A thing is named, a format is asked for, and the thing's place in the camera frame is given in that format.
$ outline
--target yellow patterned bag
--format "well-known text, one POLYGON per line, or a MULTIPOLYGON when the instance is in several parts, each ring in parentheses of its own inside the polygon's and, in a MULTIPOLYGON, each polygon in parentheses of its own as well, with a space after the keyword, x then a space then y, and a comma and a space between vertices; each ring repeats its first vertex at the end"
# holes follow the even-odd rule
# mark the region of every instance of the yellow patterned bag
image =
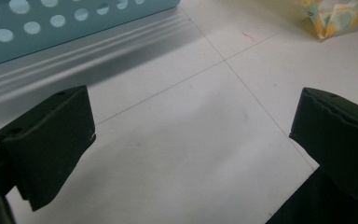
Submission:
POLYGON ((344 0, 326 1, 330 8, 324 8, 328 4, 323 0, 294 1, 309 16, 305 20, 305 28, 321 39, 358 24, 358 0, 347 0, 347 4, 342 3, 344 0))

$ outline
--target basket hole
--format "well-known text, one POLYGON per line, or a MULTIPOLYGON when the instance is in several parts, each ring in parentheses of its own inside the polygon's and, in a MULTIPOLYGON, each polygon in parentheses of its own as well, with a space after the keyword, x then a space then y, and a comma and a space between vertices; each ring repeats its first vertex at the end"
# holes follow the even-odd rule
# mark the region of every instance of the basket hole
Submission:
POLYGON ((17 14, 25 14, 30 10, 30 5, 25 0, 11 0, 8 5, 17 14))
POLYGON ((117 8, 122 10, 122 9, 126 8, 128 5, 129 5, 128 0, 118 0, 117 8))
POLYGON ((22 132, 22 128, 14 128, 12 130, 7 131, 7 133, 10 135, 16 135, 19 134, 20 132, 22 132))
POLYGON ((109 5, 107 3, 102 3, 97 8, 97 13, 100 15, 104 15, 109 11, 109 5))
POLYGON ((0 29, 0 42, 9 42, 14 38, 11 31, 7 29, 0 29))
POLYGON ((65 17, 62 15, 55 15, 50 19, 51 25, 54 27, 62 27, 65 25, 65 17))
POLYGON ((81 8, 75 12, 75 19, 78 21, 85 21, 88 16, 89 12, 84 8, 81 8))
POLYGON ((58 5, 58 0, 41 0, 41 2, 45 7, 56 7, 58 5))
POLYGON ((36 34, 39 34, 41 28, 40 28, 39 23, 37 23, 35 21, 29 21, 24 24, 24 30, 27 34, 36 35, 36 34))

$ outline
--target blue plastic basket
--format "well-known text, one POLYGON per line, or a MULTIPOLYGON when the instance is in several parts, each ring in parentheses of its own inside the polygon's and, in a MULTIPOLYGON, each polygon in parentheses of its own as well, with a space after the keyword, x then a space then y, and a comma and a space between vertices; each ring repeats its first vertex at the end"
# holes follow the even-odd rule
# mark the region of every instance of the blue plastic basket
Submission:
POLYGON ((180 0, 0 0, 0 63, 176 7, 180 0))

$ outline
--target red mark on surface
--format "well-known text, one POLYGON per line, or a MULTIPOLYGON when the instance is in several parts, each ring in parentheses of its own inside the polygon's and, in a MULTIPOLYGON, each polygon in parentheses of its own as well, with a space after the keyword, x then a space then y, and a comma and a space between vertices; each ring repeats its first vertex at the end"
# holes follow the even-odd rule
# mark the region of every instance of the red mark on surface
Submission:
POLYGON ((244 36, 249 37, 253 42, 255 42, 255 39, 251 35, 247 35, 246 33, 242 33, 244 36))

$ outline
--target table surface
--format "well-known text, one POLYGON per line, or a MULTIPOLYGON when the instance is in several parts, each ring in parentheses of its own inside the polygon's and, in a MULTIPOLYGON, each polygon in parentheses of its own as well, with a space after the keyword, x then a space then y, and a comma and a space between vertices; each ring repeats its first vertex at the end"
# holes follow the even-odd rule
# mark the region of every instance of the table surface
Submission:
POLYGON ((320 41, 289 1, 179 7, 0 64, 0 128, 88 85, 97 141, 18 223, 265 223, 318 164, 288 134, 302 88, 358 104, 358 27, 320 41))

